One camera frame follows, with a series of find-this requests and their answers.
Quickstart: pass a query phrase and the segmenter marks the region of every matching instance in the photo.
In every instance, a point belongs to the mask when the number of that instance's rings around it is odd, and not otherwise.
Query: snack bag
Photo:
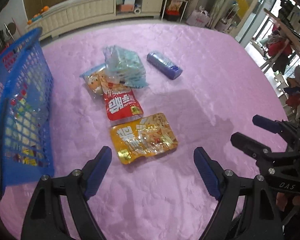
[[[84,79],[90,90],[98,95],[103,94],[101,82],[99,80],[99,73],[102,73],[105,67],[106,64],[101,64],[80,75],[80,77]]]
[[[107,81],[132,88],[148,85],[145,67],[136,52],[114,45],[103,48],[103,53]]]
[[[109,83],[104,73],[99,73],[99,80],[106,102],[107,116],[112,125],[130,122],[143,116],[143,110],[130,87]]]
[[[143,110],[132,90],[120,94],[105,93],[103,98],[106,102],[108,119],[113,121],[112,125],[136,120],[143,116]]]
[[[154,156],[178,146],[164,114],[158,113],[132,122],[117,125],[110,136],[123,164],[136,158]]]

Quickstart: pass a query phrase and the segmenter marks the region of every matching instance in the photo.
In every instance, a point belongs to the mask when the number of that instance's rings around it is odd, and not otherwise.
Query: white tv stand
[[[42,27],[39,40],[75,30],[87,25],[132,17],[159,17],[163,0],[136,0],[141,13],[116,12],[116,0],[67,0],[52,6],[42,18],[26,27],[26,32]]]

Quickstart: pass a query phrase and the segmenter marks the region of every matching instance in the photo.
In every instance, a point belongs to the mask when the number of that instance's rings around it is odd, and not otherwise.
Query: clear plastic bag
[[[103,49],[105,55],[105,74],[108,81],[132,88],[146,87],[146,70],[138,54],[119,46]]]

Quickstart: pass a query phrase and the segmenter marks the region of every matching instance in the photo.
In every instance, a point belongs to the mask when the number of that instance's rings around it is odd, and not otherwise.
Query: yellow snack bag
[[[149,157],[174,150],[178,146],[163,113],[114,126],[110,129],[110,136],[123,164],[141,156]]]

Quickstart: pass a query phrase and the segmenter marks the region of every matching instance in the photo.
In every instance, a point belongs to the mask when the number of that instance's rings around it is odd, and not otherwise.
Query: blue cylindrical container
[[[181,68],[176,66],[169,58],[158,51],[151,51],[147,55],[147,61],[171,80],[176,79],[182,73]]]

